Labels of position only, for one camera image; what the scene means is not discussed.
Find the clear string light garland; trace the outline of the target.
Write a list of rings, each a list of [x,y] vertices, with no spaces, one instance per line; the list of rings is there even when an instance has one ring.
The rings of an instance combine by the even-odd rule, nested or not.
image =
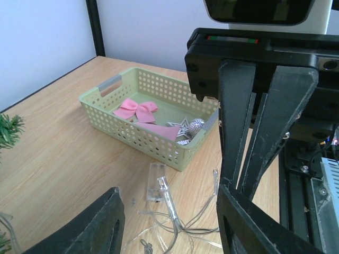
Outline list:
[[[173,233],[173,238],[169,246],[167,246],[164,243],[163,238],[160,235],[157,236],[158,241],[160,242],[160,244],[162,245],[162,248],[164,249],[164,252],[169,253],[171,251],[171,249],[174,247],[177,241],[178,234],[181,232],[188,236],[191,251],[194,250],[194,241],[193,241],[194,239],[205,241],[208,244],[215,246],[217,248],[222,248],[221,244],[218,244],[216,242],[203,238],[204,235],[219,232],[219,228],[205,229],[205,228],[193,228],[192,227],[192,225],[200,219],[200,217],[203,215],[203,213],[208,208],[209,204],[217,196],[217,191],[218,191],[217,170],[213,170],[214,193],[209,197],[209,199],[206,201],[206,203],[204,204],[202,209],[197,213],[197,215],[186,224],[182,222],[182,220],[179,218],[177,214],[175,204],[173,202],[171,191],[170,191],[170,186],[167,182],[166,177],[162,176],[158,178],[157,181],[160,186],[160,193],[162,197],[164,198],[164,201],[166,202],[168,213],[166,214],[166,213],[155,212],[151,210],[139,211],[138,213],[151,216],[155,223],[155,227],[160,227],[164,229],[165,231]],[[1,253],[6,253],[10,250],[13,253],[20,253],[21,249],[18,244],[16,235],[14,233],[13,227],[11,226],[9,220],[10,220],[9,215],[1,213],[1,225],[3,225],[7,229],[10,235],[10,238],[6,240],[5,239],[6,233],[1,233]]]

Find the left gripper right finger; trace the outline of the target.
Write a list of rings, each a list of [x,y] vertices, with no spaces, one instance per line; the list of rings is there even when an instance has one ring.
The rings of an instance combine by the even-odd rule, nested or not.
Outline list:
[[[217,215],[223,253],[322,253],[230,184],[219,185]]]

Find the green perforated plastic basket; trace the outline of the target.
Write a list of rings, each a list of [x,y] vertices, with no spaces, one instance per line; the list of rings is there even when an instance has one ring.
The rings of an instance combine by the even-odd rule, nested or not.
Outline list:
[[[91,125],[183,171],[218,118],[217,101],[197,100],[188,83],[134,67],[83,93]]]

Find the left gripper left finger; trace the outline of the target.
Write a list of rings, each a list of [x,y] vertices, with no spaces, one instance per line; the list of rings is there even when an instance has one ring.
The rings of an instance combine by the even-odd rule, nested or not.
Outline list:
[[[120,253],[124,223],[124,204],[119,189],[112,187],[25,253]]]

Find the clear plastic battery box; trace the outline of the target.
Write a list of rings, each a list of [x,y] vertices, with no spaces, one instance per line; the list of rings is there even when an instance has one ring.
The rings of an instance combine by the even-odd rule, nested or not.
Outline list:
[[[149,166],[148,183],[146,188],[146,200],[163,202],[163,194],[160,190],[158,179],[166,175],[166,165],[151,163]]]

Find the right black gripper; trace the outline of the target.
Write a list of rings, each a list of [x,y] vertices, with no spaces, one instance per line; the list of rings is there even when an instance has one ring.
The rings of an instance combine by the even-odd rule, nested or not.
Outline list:
[[[336,35],[197,28],[188,40],[185,64],[191,92],[200,101],[218,97],[219,79],[220,178],[233,187],[256,98],[252,90],[269,90],[240,176],[240,192],[249,200],[298,114],[303,111],[290,133],[305,142],[324,141],[338,122]]]

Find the small green christmas tree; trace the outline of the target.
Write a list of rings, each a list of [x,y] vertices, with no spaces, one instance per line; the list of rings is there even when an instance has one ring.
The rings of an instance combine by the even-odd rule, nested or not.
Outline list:
[[[20,140],[25,129],[24,118],[1,113],[1,150],[12,149]]]

